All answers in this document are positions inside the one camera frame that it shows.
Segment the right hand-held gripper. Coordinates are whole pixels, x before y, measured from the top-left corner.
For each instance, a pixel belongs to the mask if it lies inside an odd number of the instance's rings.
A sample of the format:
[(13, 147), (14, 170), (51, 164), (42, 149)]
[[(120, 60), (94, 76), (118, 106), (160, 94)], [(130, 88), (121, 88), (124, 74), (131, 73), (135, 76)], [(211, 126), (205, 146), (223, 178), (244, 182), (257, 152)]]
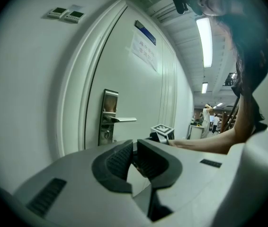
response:
[(161, 144), (169, 145), (170, 140), (174, 140), (174, 128), (158, 124), (151, 127), (149, 139)]

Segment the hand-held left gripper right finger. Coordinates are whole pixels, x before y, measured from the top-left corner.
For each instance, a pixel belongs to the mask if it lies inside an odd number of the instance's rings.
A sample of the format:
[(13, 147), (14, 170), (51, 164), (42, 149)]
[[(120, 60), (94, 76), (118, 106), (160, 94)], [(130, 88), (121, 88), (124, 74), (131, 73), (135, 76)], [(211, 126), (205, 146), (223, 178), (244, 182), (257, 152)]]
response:
[(143, 200), (148, 212), (136, 222), (214, 222), (238, 168), (238, 147), (227, 155), (198, 152), (139, 140), (135, 155), (151, 185)]

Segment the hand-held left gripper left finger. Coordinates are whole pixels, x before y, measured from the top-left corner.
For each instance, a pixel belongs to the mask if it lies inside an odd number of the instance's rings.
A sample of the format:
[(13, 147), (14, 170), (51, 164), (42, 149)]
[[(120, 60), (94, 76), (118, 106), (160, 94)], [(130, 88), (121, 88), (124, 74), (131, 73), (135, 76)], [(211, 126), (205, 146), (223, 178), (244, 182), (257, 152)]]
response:
[(71, 153), (26, 180), (14, 196), (46, 225), (144, 227), (148, 217), (126, 180), (132, 158), (131, 140)]

